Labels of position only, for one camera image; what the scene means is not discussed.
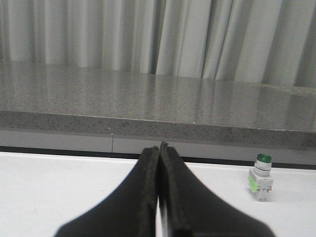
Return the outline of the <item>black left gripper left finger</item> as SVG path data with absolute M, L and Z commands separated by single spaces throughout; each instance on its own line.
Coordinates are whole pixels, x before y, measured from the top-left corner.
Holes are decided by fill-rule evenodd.
M 159 149 L 145 148 L 121 184 L 102 202 L 63 225 L 58 237 L 153 237 Z

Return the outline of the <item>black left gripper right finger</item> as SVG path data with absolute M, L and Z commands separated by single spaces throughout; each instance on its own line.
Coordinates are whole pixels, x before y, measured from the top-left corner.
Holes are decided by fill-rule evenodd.
M 159 153 L 159 207 L 164 237 L 273 237 L 273 231 L 208 189 L 174 147 Z

